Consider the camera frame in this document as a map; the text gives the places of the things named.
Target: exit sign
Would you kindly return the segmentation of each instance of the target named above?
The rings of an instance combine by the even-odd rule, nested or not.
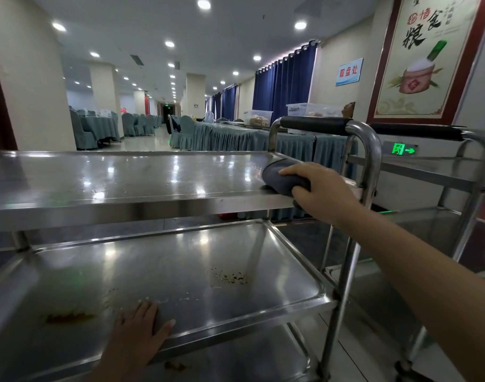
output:
[[[382,152],[391,155],[412,156],[418,154],[419,147],[418,145],[405,144],[402,142],[384,141]]]

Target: poster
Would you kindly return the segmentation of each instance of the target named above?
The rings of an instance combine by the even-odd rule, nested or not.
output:
[[[485,0],[395,0],[369,123],[451,125],[485,29]]]
[[[362,66],[363,59],[361,58],[338,67],[338,74],[336,75],[336,86],[355,83],[359,81]]]

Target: white ceiling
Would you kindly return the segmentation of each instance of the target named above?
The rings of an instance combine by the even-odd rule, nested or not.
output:
[[[197,0],[35,1],[67,29],[57,31],[57,37],[68,89],[87,90],[88,61],[101,61],[118,68],[122,93],[131,94],[136,83],[155,99],[171,101],[170,74],[176,75],[178,100],[186,72],[205,74],[206,94],[212,95],[213,86],[222,89],[221,80],[225,87],[240,83],[301,44],[333,36],[370,16],[378,0],[210,0],[207,12]],[[301,5],[306,12],[295,12]],[[304,31],[294,29],[297,20],[308,22]],[[175,48],[166,47],[165,40]],[[94,59],[91,51],[101,57]],[[253,61],[256,53],[262,56],[259,63]],[[130,54],[138,55],[144,67]],[[180,71],[167,65],[176,60]]]

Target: person's left hand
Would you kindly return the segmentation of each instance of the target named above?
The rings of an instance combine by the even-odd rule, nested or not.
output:
[[[126,382],[140,377],[175,326],[175,319],[172,319],[153,335],[152,326],[157,310],[158,303],[145,301],[129,314],[119,314],[112,336],[90,381]]]

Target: black foam grip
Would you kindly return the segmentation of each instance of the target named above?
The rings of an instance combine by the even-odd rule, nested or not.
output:
[[[463,128],[442,125],[409,125],[401,123],[372,123],[377,134],[433,138],[435,140],[463,141]]]
[[[345,126],[351,118],[318,118],[316,116],[283,116],[280,126],[286,129],[312,131],[323,134],[348,135]]]

